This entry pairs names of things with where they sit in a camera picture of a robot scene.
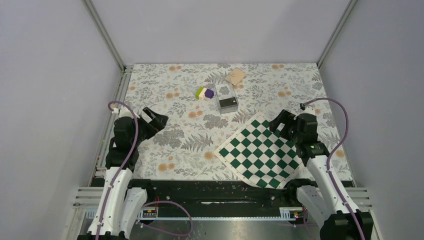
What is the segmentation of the clear plastic card box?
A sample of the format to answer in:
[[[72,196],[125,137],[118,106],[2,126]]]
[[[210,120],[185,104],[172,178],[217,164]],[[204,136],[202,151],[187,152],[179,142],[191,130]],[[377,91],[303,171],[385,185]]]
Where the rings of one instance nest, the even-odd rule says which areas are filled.
[[[223,82],[216,84],[214,91],[220,114],[228,114],[238,111],[239,102],[234,90],[234,86],[231,83]]]

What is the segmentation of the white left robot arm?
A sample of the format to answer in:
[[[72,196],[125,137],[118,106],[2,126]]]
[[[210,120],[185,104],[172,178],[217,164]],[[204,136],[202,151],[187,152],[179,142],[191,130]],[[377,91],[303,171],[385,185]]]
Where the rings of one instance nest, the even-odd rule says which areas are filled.
[[[79,240],[127,240],[131,235],[142,205],[155,200],[155,192],[149,187],[130,187],[135,164],[139,158],[138,147],[163,130],[168,116],[158,114],[148,107],[143,109],[150,121],[146,121],[126,105],[111,107],[117,115],[113,123],[113,137],[105,158],[105,176],[100,202],[87,233]]]

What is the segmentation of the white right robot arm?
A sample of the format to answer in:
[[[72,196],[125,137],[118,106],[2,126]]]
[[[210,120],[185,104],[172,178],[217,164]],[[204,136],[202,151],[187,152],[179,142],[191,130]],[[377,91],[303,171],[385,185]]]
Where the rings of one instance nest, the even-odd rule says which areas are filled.
[[[319,226],[322,240],[370,240],[374,221],[352,200],[334,173],[330,152],[318,139],[317,117],[310,113],[294,115],[282,110],[269,123],[269,130],[283,128],[279,136],[294,143],[296,155],[312,174],[316,186],[296,186],[287,191],[287,201],[303,205]]]

